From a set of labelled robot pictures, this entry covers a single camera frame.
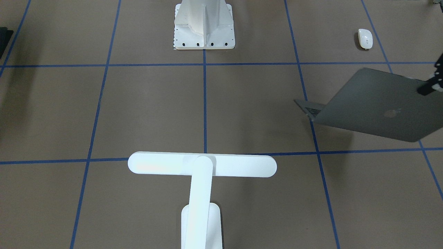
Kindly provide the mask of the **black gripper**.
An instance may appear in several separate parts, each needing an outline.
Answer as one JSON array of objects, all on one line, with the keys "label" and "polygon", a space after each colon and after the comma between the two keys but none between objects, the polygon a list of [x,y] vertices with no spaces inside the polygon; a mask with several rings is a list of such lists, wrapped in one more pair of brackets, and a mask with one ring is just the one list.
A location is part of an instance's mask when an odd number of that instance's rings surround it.
[{"label": "black gripper", "polygon": [[417,89],[417,92],[423,96],[429,95],[435,91],[443,91],[443,54],[440,55],[434,64],[435,72],[433,79],[429,79],[423,86]]}]

